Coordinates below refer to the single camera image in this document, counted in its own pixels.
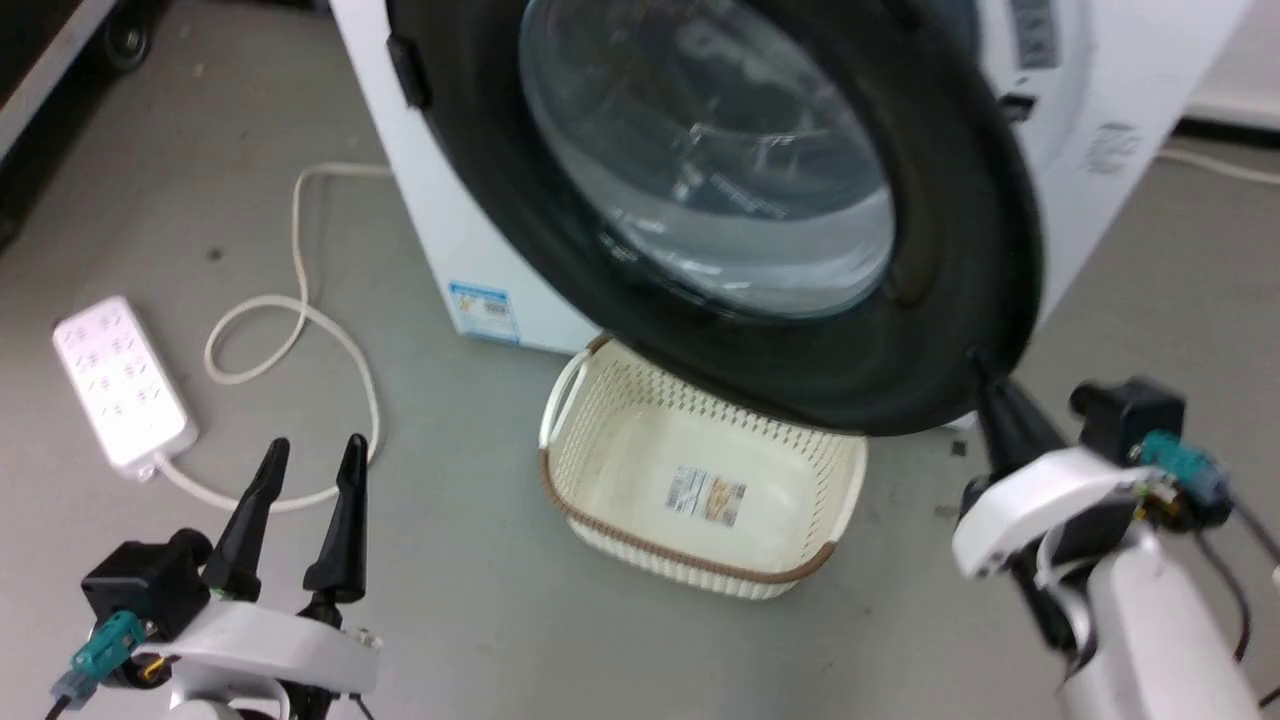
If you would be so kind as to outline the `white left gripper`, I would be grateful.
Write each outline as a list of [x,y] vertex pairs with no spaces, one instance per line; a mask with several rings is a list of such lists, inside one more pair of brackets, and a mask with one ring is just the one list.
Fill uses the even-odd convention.
[[[369,450],[365,436],[349,437],[333,515],[303,575],[303,588],[333,605],[356,603],[367,591]],[[204,565],[204,584],[239,601],[212,601],[175,639],[136,652],[164,662],[165,719],[325,719],[338,700],[378,688],[376,635],[250,603],[261,592],[259,560],[289,456],[283,437],[268,446]]]

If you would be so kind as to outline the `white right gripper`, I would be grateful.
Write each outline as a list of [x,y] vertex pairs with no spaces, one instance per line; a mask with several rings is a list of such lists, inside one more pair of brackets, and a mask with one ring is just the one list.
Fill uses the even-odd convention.
[[1065,438],[1007,373],[968,352],[989,483],[968,505],[951,548],[972,579],[1007,573],[1050,647],[1092,653],[1097,629],[1080,585],[1125,547],[1153,484],[1149,468],[1119,468]]

